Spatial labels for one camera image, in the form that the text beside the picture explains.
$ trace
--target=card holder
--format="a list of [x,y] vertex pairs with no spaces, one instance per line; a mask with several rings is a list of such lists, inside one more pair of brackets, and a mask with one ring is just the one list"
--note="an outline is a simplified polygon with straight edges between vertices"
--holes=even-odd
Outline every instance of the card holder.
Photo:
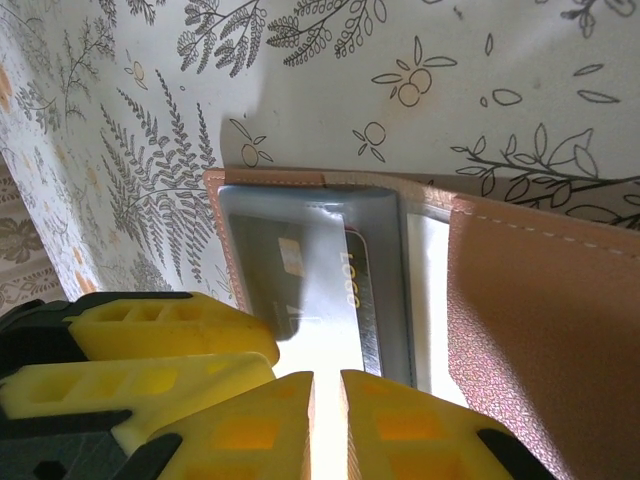
[[504,423],[557,478],[640,478],[638,234],[396,176],[212,170],[205,179],[241,307],[220,187],[397,192],[418,386]]

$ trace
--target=leather texture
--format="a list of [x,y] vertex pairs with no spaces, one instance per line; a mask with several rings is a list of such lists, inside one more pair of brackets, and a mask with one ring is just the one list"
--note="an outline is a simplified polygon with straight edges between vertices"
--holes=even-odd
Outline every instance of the leather texture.
[[640,478],[639,278],[638,234],[454,201],[450,372],[559,479]]

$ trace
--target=wallpaper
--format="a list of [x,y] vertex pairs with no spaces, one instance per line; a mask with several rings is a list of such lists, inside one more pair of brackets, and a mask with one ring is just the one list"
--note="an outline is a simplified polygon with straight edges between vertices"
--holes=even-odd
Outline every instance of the wallpaper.
[[71,298],[232,303],[202,183],[222,165],[421,174],[639,229],[636,9],[0,0],[0,149]]
[[65,295],[0,155],[0,314],[38,298]]

